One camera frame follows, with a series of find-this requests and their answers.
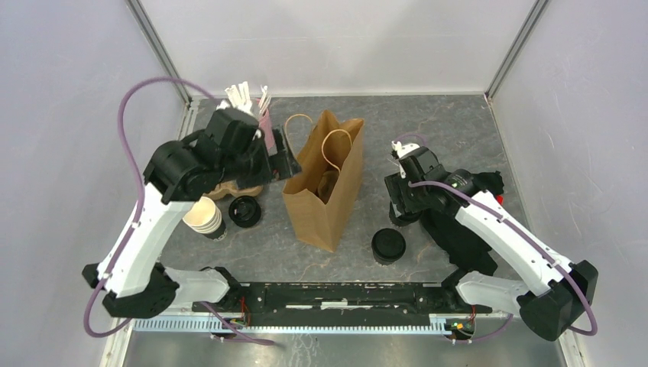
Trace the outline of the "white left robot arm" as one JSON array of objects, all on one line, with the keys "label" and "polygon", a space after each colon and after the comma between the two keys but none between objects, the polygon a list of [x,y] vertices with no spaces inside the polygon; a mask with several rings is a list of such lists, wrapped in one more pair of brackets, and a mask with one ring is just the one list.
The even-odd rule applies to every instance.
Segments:
[{"label": "white left robot arm", "polygon": [[235,279],[222,267],[181,271],[159,255],[181,219],[218,184],[262,186],[296,176],[300,165],[282,128],[271,131],[270,154],[264,132],[248,113],[234,108],[212,114],[206,128],[162,144],[143,173],[143,196],[105,259],[82,274],[112,317],[150,319],[167,308],[205,301],[221,311],[240,301]]}]

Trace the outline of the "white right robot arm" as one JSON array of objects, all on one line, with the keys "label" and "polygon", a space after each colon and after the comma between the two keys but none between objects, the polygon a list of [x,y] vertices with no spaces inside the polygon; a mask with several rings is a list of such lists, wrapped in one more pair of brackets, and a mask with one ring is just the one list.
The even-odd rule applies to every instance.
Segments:
[{"label": "white right robot arm", "polygon": [[598,332],[591,308],[597,268],[559,254],[509,214],[499,172],[447,171],[415,143],[393,141],[391,154],[399,167],[384,179],[391,222],[418,222],[456,266],[441,292],[447,310],[501,310],[548,341],[574,330],[581,316],[589,336]]}]

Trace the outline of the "brown paper bag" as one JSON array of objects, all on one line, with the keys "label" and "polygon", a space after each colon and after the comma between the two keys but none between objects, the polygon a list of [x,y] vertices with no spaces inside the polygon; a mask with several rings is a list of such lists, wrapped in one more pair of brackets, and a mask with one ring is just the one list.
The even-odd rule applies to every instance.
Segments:
[{"label": "brown paper bag", "polygon": [[302,172],[282,192],[298,240],[337,249],[361,187],[364,124],[326,110],[310,132],[297,155]]}]

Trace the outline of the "black paper coffee cup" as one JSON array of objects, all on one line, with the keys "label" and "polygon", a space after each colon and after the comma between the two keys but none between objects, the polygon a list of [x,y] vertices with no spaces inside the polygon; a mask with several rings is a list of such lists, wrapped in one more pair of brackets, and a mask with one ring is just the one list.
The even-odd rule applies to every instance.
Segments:
[{"label": "black paper coffee cup", "polygon": [[399,253],[397,253],[395,255],[385,255],[384,253],[381,253],[381,252],[373,252],[372,255],[374,257],[374,260],[379,265],[388,266],[388,265],[392,265],[394,262],[400,260],[403,257],[404,253],[399,252]]},{"label": "black paper coffee cup", "polygon": [[397,214],[395,209],[391,206],[389,210],[389,220],[397,227],[404,227],[417,222],[421,217],[421,213],[404,213]]}]

